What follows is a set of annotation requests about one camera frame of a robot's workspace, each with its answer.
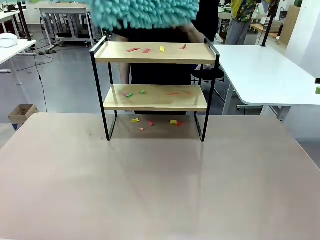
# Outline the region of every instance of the two-tier shelf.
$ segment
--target two-tier shelf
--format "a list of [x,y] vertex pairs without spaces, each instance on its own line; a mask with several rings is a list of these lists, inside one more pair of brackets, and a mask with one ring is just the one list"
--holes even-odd
[[[215,88],[215,77],[211,81],[211,88],[206,102],[201,90],[201,81],[198,85],[125,85],[114,84],[111,63],[148,63],[148,64],[200,64],[203,71],[204,64],[219,67],[220,54],[213,44],[205,39],[204,43],[187,43],[185,49],[180,49],[184,43],[164,42],[116,42],[106,41],[103,37],[91,50],[91,61],[98,92],[100,108],[103,118],[106,138],[110,141],[115,123],[117,111],[175,111],[194,112],[195,122],[203,142],[206,137],[208,118],[212,97]],[[127,50],[139,48],[140,50],[128,52]],[[97,63],[108,63],[110,90],[103,100],[97,70]],[[125,93],[134,93],[134,96],[125,97]],[[110,132],[105,115],[106,110],[114,111],[115,118],[111,124]],[[203,132],[201,130],[197,112],[205,112]]]

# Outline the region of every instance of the bottom shelf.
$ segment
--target bottom shelf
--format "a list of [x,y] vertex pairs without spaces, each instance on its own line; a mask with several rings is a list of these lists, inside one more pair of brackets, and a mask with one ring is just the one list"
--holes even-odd
[[103,106],[116,111],[175,112],[205,112],[208,107],[200,86],[124,84],[111,85]]

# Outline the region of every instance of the black shirt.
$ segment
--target black shirt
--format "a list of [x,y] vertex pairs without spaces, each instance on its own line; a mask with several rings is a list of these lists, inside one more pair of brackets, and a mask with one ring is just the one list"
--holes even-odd
[[[213,41],[218,29],[219,0],[200,0],[196,29]],[[113,33],[127,38],[129,42],[190,43],[186,33],[179,28],[130,28],[115,29]],[[189,64],[132,63],[132,84],[191,85]]]

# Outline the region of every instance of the yellow paper scrap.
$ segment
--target yellow paper scrap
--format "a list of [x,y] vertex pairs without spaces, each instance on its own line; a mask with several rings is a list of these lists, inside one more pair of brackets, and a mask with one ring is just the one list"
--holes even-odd
[[140,122],[140,121],[139,121],[139,118],[135,118],[135,119],[132,119],[131,122],[132,122],[132,123],[138,123],[138,122]]

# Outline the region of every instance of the teal microfiber duster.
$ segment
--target teal microfiber duster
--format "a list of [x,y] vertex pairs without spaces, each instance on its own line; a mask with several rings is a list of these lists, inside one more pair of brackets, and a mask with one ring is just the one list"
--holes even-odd
[[94,23],[105,29],[152,29],[182,26],[195,20],[199,0],[82,0]]

